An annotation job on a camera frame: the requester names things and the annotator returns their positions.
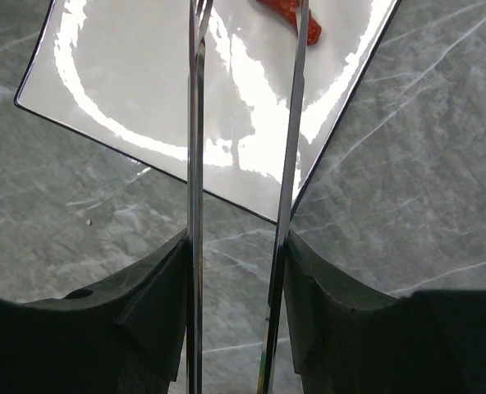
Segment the orange red food pieces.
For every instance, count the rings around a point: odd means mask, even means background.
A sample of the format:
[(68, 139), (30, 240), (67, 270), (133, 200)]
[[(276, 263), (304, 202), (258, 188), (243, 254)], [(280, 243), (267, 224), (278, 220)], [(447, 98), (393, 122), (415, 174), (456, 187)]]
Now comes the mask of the orange red food pieces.
[[(296, 9), (300, 8), (301, 1), (297, 0), (257, 0), (258, 4), (266, 7), (282, 20), (284, 20), (296, 33), (298, 33), (298, 25), (296, 19)], [(309, 11), (307, 45), (313, 46), (319, 41), (322, 33), (321, 25), (312, 17), (312, 12)]]

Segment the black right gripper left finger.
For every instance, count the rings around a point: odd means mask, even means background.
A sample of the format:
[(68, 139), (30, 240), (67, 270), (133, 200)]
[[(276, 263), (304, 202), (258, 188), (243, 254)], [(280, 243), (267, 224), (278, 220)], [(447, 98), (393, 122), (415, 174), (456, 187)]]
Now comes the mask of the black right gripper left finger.
[(188, 240), (56, 299), (0, 298), (0, 393), (165, 393), (186, 329)]

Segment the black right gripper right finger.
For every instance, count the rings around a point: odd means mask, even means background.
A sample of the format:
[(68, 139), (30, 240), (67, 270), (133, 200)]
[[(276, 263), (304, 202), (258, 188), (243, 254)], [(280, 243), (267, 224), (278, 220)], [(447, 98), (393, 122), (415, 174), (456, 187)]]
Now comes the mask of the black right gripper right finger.
[(284, 284), (306, 393), (486, 393), (486, 291), (376, 291), (296, 233)]

